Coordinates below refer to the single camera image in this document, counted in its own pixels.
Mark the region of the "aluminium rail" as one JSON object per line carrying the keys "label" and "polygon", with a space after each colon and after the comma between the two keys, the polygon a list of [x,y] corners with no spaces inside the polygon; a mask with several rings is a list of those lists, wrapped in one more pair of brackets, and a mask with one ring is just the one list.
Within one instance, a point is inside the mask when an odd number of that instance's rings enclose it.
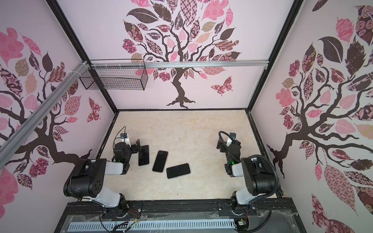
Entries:
{"label": "aluminium rail", "polygon": [[266,67],[267,60],[236,60],[236,61],[192,61],[192,62],[121,62],[121,63],[93,63],[92,68],[144,68],[144,69],[167,69],[167,68],[205,68],[205,67]]}
{"label": "aluminium rail", "polygon": [[64,93],[73,85],[73,83],[86,72],[89,65],[86,61],[81,61],[67,75],[61,84],[53,91],[47,99],[35,110],[31,116],[10,136],[10,138],[1,147],[1,168],[16,153],[18,148],[27,140],[30,134],[36,129],[43,118],[52,110],[55,104],[62,98]]}

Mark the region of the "phone in white case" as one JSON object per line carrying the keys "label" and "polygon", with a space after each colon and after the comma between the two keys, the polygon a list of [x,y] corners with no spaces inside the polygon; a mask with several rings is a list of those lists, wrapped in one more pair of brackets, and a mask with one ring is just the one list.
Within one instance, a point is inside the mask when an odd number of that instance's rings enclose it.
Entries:
{"label": "phone in white case", "polygon": [[150,157],[149,157],[149,146],[141,146],[141,150],[139,151],[138,156],[138,165],[139,166],[145,166],[150,163]]}

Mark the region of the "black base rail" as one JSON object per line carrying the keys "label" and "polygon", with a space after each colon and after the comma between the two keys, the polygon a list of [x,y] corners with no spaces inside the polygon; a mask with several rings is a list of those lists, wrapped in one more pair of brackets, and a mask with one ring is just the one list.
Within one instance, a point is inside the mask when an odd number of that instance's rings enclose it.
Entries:
{"label": "black base rail", "polygon": [[212,230],[108,231],[108,233],[304,233],[306,231],[290,198],[274,198],[253,205],[235,205],[232,199],[129,201],[128,210],[104,208],[95,203],[67,204],[55,231],[67,233],[72,222],[233,219],[236,228]]}

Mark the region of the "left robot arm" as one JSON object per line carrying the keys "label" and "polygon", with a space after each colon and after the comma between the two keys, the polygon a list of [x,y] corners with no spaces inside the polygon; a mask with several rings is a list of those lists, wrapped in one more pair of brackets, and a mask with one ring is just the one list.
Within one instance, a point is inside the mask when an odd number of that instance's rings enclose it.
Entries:
{"label": "left robot arm", "polygon": [[140,140],[132,145],[128,141],[124,141],[114,145],[114,162],[105,158],[79,160],[64,184],[64,195],[96,202],[104,208],[127,211],[128,204],[124,195],[105,187],[104,178],[106,175],[127,174],[132,154],[140,150]]}

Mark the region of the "back aluminium rail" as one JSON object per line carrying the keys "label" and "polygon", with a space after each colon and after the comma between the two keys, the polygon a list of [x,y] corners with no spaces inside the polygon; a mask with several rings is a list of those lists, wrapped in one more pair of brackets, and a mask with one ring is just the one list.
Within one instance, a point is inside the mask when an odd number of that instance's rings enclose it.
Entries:
{"label": "back aluminium rail", "polygon": [[192,62],[121,62],[121,63],[93,63],[92,68],[144,68],[144,69],[167,69],[167,68],[205,68],[205,67],[266,67],[267,60],[236,60],[236,61],[192,61]]}

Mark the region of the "phone in pink case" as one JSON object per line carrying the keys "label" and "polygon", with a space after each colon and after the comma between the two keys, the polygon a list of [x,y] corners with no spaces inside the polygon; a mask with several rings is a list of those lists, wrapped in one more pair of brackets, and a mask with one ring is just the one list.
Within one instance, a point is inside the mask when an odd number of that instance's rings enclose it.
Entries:
{"label": "phone in pink case", "polygon": [[169,153],[167,151],[163,151],[163,150],[158,151],[154,165],[152,167],[153,172],[162,173],[164,171],[164,167],[166,165],[168,154]]}

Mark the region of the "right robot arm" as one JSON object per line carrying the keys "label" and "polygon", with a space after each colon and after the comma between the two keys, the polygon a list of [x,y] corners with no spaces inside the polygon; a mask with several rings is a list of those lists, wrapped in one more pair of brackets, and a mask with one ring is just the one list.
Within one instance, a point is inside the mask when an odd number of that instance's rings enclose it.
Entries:
{"label": "right robot arm", "polygon": [[237,140],[219,139],[217,149],[224,153],[227,163],[224,165],[230,177],[243,177],[245,185],[233,193],[235,205],[252,205],[256,201],[274,195],[279,188],[279,179],[274,166],[262,155],[241,158],[241,143]]}

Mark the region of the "left aluminium rail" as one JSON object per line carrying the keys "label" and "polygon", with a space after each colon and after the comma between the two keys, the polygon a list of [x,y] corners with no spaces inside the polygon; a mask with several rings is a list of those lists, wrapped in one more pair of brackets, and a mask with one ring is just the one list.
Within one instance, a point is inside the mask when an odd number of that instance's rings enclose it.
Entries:
{"label": "left aluminium rail", "polygon": [[1,147],[1,168],[16,153],[18,148],[27,140],[30,134],[36,129],[43,118],[52,110],[55,104],[62,98],[64,93],[73,85],[73,83],[86,72],[89,65],[86,61],[81,61],[67,75],[61,84],[53,91],[47,99],[35,110],[31,116],[10,136],[10,138]]}

